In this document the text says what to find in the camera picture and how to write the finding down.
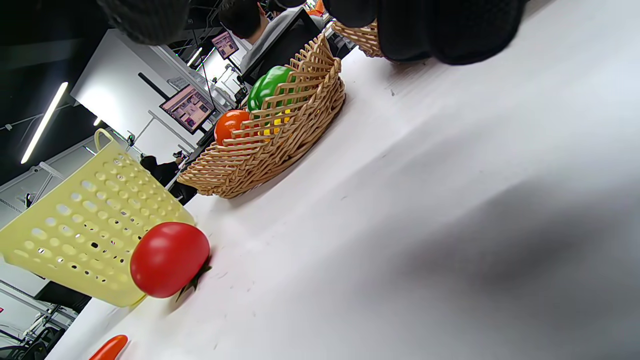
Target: orange carrot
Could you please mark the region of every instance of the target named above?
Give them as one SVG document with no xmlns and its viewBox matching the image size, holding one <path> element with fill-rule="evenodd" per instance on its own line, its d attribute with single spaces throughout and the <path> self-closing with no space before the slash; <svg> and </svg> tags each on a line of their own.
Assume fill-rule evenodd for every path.
<svg viewBox="0 0 640 360">
<path fill-rule="evenodd" d="M 115 360 L 128 341 L 129 339 L 125 335 L 114 336 L 104 343 L 100 350 L 91 356 L 89 360 Z"/>
</svg>

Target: yellow plastic basket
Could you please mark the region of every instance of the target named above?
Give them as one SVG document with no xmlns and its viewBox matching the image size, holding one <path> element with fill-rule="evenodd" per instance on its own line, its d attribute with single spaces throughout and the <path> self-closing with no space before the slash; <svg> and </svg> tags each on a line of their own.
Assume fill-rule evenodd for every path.
<svg viewBox="0 0 640 360">
<path fill-rule="evenodd" d="M 100 149 L 99 135 L 110 142 Z M 0 231 L 4 260 L 116 306 L 144 294 L 129 260 L 141 237 L 161 222 L 193 217 L 105 130 L 99 150 L 53 191 Z"/>
</svg>

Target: black hair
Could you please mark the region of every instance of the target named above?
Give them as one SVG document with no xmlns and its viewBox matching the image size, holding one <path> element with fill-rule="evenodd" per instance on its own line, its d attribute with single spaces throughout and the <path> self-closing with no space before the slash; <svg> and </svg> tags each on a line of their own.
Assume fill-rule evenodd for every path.
<svg viewBox="0 0 640 360">
<path fill-rule="evenodd" d="M 250 38 L 260 29 L 257 0 L 222 0 L 218 18 L 225 28 L 239 38 Z"/>
<path fill-rule="evenodd" d="M 145 168 L 147 171 L 153 174 L 154 170 L 158 166 L 158 162 L 155 156 L 149 155 L 149 156 L 143 156 L 142 159 L 140 159 L 140 165 L 142 165 L 143 168 Z"/>
<path fill-rule="evenodd" d="M 287 8 L 285 8 L 284 6 L 278 4 L 278 1 L 276 0 L 269 0 L 267 2 L 267 11 L 269 12 L 278 12 L 278 13 L 282 13 L 286 10 Z"/>
</svg>

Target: basket handle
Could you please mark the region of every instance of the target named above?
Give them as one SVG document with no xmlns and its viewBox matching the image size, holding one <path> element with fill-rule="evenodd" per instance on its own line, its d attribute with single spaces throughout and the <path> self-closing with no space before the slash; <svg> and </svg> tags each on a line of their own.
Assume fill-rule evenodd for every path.
<svg viewBox="0 0 640 360">
<path fill-rule="evenodd" d="M 104 129 L 98 129 L 95 134 L 93 134 L 93 141 L 95 141 L 95 148 L 100 151 L 102 150 L 102 147 L 100 147 L 100 140 L 99 140 L 99 135 L 102 134 L 106 137 L 109 138 L 109 143 L 111 143 L 113 141 L 113 137 L 111 136 L 111 134 L 109 134 L 108 132 L 106 132 Z"/>
</svg>

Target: orange object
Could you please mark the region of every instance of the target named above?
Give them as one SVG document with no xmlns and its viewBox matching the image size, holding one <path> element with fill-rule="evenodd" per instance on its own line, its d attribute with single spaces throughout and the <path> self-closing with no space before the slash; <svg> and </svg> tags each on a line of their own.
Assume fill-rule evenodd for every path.
<svg viewBox="0 0 640 360">
<path fill-rule="evenodd" d="M 317 17 L 322 17 L 324 15 L 324 13 L 321 13 L 316 9 L 307 11 L 307 14 L 309 14 L 309 16 L 317 16 Z"/>
<path fill-rule="evenodd" d="M 322 2 L 322 0 L 318 0 L 318 2 L 316 3 L 316 10 L 320 13 L 324 13 L 324 3 Z"/>
<path fill-rule="evenodd" d="M 222 142 L 225 139 L 233 139 L 232 131 L 242 130 L 243 121 L 249 121 L 249 113 L 244 110 L 229 110 L 220 117 L 216 124 L 216 142 L 219 146 L 225 146 Z M 243 138 L 257 136 L 258 134 L 244 134 Z"/>
<path fill-rule="evenodd" d="M 126 335 L 114 336 L 104 343 L 89 360 L 115 360 L 128 342 L 129 338 Z"/>
</svg>

